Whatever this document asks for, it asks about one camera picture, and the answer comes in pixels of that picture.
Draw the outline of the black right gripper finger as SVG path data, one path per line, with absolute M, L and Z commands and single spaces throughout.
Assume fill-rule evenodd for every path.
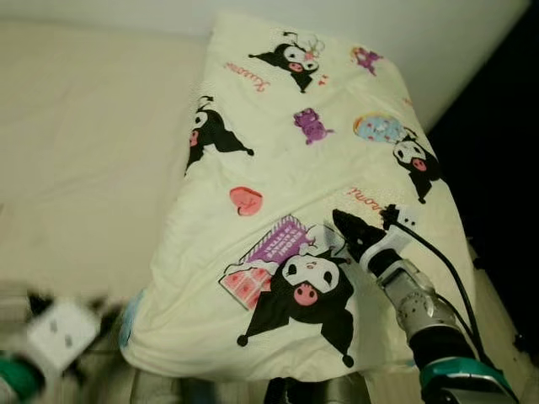
M 357 215 L 335 210 L 334 226 L 342 235 L 348 253 L 365 253 L 367 248 L 366 234 L 370 230 L 369 224 Z

